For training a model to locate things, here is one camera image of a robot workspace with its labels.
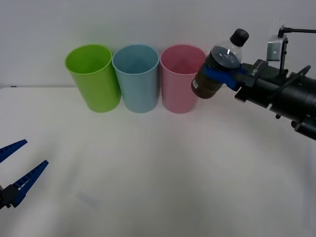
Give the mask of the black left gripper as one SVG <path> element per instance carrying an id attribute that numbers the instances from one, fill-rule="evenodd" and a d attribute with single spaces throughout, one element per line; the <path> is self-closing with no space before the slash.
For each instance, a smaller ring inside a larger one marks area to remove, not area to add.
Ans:
<path id="1" fill-rule="evenodd" d="M 25 144 L 27 144 L 27 140 L 23 139 L 0 148 L 0 163 L 2 163 L 5 159 L 7 159 Z M 48 164 L 49 162 L 44 160 L 41 164 L 36 166 L 13 184 L 10 184 L 4 189 L 2 186 L 0 186 L 0 209 L 5 206 L 7 208 L 10 208 L 11 206 L 17 207 L 26 197 L 27 192 L 30 190 Z"/>

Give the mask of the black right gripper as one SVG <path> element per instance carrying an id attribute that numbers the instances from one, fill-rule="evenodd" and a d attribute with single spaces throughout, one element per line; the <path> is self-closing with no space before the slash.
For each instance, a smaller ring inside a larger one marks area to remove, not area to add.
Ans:
<path id="1" fill-rule="evenodd" d="M 237 100 L 250 101 L 264 108 L 272 103 L 272 93 L 286 81 L 287 74 L 287 69 L 274 68 L 260 59 L 253 65 L 240 64 L 240 67 L 234 70 L 221 71 L 209 67 L 203 70 L 203 75 L 210 80 L 238 91 L 235 95 Z"/>

